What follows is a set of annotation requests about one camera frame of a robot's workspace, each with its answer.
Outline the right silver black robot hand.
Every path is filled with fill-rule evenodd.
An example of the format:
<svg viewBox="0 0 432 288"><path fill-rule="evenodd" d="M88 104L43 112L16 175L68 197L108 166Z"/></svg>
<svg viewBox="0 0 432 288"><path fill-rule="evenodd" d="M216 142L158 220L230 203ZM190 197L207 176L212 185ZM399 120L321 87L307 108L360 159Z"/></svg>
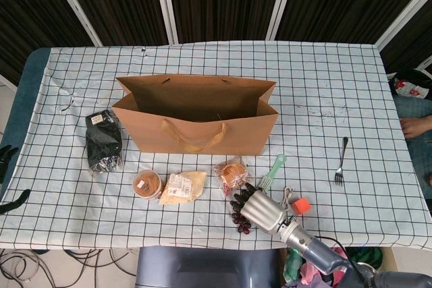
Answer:
<svg viewBox="0 0 432 288"><path fill-rule="evenodd" d="M229 202L232 210L265 233L274 235L292 222L287 210L271 199L260 187L246 182L244 189Z"/></svg>

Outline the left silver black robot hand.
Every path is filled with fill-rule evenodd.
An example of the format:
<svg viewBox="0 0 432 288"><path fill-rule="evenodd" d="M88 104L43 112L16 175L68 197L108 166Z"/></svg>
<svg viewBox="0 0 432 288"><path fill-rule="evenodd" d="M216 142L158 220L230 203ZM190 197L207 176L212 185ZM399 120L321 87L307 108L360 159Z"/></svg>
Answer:
<svg viewBox="0 0 432 288"><path fill-rule="evenodd" d="M18 148L12 148L11 145L1 148L1 188L3 187L5 175L9 167L9 162L11 161L13 155L15 155L17 152ZM21 207L21 205L23 205L28 200L30 193L31 190L26 189L20 194L20 197L17 200L2 204L0 207L0 214L6 214Z"/></svg>

